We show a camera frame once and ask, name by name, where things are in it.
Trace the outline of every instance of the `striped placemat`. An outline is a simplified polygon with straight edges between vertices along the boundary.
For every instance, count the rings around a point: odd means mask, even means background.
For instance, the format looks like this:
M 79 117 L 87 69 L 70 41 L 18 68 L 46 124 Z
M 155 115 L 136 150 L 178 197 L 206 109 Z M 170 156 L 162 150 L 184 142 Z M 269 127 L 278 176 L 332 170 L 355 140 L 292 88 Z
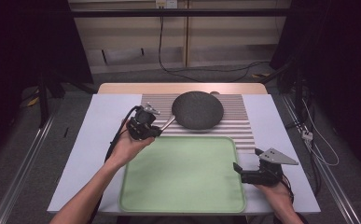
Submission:
M 150 103 L 160 115 L 153 125 L 161 127 L 172 115 L 172 104 L 178 94 L 144 94 L 142 105 Z M 214 128 L 207 130 L 190 130 L 174 121 L 162 136 L 226 136 L 235 142 L 238 152 L 253 153 L 256 147 L 250 122 L 244 107 L 243 98 L 239 94 L 215 94 L 224 107 L 223 119 Z

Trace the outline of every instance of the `human hand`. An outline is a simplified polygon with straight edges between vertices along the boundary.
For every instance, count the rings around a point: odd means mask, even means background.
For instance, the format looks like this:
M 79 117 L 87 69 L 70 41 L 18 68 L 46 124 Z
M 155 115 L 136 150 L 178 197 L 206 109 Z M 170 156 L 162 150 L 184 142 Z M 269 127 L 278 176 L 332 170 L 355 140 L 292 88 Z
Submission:
M 283 183 L 279 182 L 274 187 L 255 186 L 264 193 L 276 217 L 283 223 L 303 223 L 294 211 L 290 193 Z
M 119 137 L 117 144 L 115 145 L 113 152 L 109 158 L 114 163 L 119 163 L 120 166 L 125 165 L 146 146 L 154 142 L 154 137 L 149 137 L 145 140 L 134 140 L 126 128 L 126 123 L 122 128 L 122 135 Z

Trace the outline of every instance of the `green tray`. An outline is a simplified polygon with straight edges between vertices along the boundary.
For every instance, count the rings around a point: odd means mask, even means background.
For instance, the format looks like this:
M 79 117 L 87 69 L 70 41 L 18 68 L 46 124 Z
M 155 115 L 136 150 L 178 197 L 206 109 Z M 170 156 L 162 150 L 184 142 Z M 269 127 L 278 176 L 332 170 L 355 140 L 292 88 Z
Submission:
M 227 137 L 162 136 L 130 163 L 119 197 L 126 212 L 239 213 L 245 208 L 236 147 Z

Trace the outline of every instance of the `frying pan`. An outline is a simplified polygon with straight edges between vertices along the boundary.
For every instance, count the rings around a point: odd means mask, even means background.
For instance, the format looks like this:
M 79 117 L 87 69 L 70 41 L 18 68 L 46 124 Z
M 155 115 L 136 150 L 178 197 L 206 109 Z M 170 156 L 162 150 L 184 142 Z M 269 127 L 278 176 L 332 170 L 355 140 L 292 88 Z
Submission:
M 215 127 L 223 119 L 224 107 L 212 94 L 189 91 L 174 100 L 172 114 L 185 128 L 205 130 Z

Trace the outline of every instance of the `human arm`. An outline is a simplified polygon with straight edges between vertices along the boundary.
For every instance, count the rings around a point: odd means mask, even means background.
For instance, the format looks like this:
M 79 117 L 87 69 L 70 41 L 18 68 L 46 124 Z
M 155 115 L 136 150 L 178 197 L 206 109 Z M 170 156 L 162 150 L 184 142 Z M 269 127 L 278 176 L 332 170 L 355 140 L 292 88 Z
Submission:
M 95 205 L 99 202 L 104 190 L 116 172 L 153 141 L 153 137 L 143 141 L 136 141 L 131 138 L 128 132 L 124 132 L 104 165 L 56 214 L 50 223 L 87 223 Z
M 273 209 L 274 214 L 282 221 L 282 223 L 303 223 L 294 210 L 288 189 L 282 183 L 278 183 L 274 187 L 266 187 L 262 185 L 255 186 L 264 193 L 268 203 Z

